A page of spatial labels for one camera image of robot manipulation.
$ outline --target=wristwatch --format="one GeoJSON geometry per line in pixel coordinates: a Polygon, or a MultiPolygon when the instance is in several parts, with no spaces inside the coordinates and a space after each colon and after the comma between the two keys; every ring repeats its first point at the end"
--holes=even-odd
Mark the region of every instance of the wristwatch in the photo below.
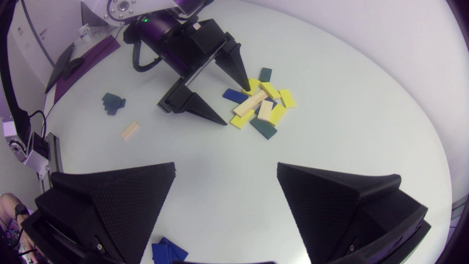
{"type": "Polygon", "coordinates": [[[28,209],[24,204],[18,204],[15,206],[15,219],[18,218],[18,215],[29,215],[28,209]]]}

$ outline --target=purple mat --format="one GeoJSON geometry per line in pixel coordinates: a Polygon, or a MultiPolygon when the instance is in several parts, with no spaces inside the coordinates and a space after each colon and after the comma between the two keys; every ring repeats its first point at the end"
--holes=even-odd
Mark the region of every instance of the purple mat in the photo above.
{"type": "Polygon", "coordinates": [[[108,36],[101,42],[92,47],[89,51],[83,54],[82,58],[85,59],[83,64],[68,78],[64,80],[59,78],[55,88],[54,104],[78,81],[85,73],[93,68],[98,62],[102,61],[116,49],[120,48],[120,44],[114,39],[113,36],[108,36]]]}

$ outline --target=white round table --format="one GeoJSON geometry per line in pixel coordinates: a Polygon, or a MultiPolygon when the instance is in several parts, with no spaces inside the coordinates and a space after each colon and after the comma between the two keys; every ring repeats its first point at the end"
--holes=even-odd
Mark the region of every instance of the white round table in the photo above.
{"type": "MultiPolygon", "coordinates": [[[[132,46],[121,48],[82,77],[57,103],[48,132],[61,141],[65,173],[90,173],[175,162],[176,178],[151,243],[162,236],[203,263],[310,263],[276,178],[277,162],[363,175],[402,176],[401,190],[428,207],[431,225],[407,263],[434,263],[443,250],[451,213],[451,183],[441,142],[427,116],[386,72],[344,42],[290,16],[260,6],[216,1],[200,15],[214,18],[242,43],[250,78],[273,69],[271,83],[290,89],[288,109],[266,140],[189,113],[164,113],[157,102],[178,79],[165,63],[138,73],[132,46]],[[108,116],[106,92],[127,99],[108,116]],[[127,142],[120,133],[140,130],[127,142]]],[[[156,55],[143,47],[142,62],[156,55]]],[[[189,86],[228,123],[240,87],[215,63],[189,86]]]]}

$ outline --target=person's hand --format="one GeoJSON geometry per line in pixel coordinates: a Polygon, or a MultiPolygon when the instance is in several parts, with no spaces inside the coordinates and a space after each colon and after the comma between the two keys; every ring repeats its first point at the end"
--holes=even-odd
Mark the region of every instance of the person's hand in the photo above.
{"type": "MultiPolygon", "coordinates": [[[[27,215],[18,215],[17,222],[18,222],[18,226],[20,227],[20,229],[23,228],[21,224],[23,223],[23,221],[26,218],[28,218],[27,215]]],[[[21,238],[20,238],[20,243],[21,243],[21,247],[26,248],[25,251],[35,249],[34,243],[31,241],[28,234],[24,230],[23,230],[23,234],[21,235],[21,238]]],[[[29,257],[31,258],[31,261],[33,263],[35,263],[35,264],[38,263],[38,260],[36,259],[35,252],[30,252],[29,257]]]]}

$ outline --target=small cup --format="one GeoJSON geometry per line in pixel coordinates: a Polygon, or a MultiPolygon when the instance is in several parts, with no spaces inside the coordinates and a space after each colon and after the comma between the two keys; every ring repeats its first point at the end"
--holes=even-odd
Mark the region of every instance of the small cup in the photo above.
{"type": "Polygon", "coordinates": [[[83,40],[84,43],[88,43],[92,38],[93,35],[91,34],[91,29],[89,24],[85,24],[78,30],[78,35],[83,40]]]}

